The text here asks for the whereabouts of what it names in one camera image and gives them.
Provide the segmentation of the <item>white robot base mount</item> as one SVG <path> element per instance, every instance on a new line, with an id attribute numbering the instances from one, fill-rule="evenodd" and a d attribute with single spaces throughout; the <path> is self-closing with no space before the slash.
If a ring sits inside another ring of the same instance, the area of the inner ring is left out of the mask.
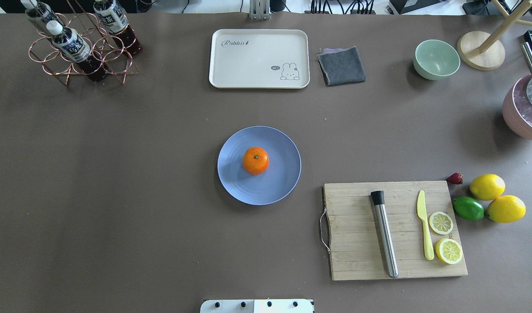
<path id="1" fill-rule="evenodd" d="M 314 313 L 309 299 L 235 299 L 206 300 L 200 313 Z"/>

